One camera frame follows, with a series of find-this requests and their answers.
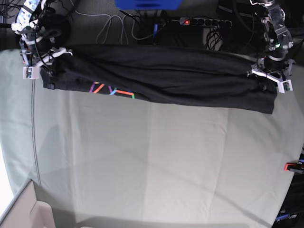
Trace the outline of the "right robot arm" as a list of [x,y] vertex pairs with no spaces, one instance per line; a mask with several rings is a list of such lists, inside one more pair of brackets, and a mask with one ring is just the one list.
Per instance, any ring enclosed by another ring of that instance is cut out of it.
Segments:
[[72,1],[65,15],[51,7],[53,0],[27,0],[21,6],[11,29],[20,35],[19,45],[27,66],[47,55],[52,47],[64,45],[71,34],[70,18],[80,1]]

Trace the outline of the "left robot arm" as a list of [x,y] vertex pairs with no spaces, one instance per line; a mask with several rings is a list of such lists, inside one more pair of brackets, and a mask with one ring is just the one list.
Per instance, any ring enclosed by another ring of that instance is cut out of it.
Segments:
[[281,71],[286,67],[286,56],[294,46],[291,33],[285,25],[285,12],[274,0],[251,0],[250,4],[265,9],[263,15],[259,16],[266,42],[264,68],[268,71]]

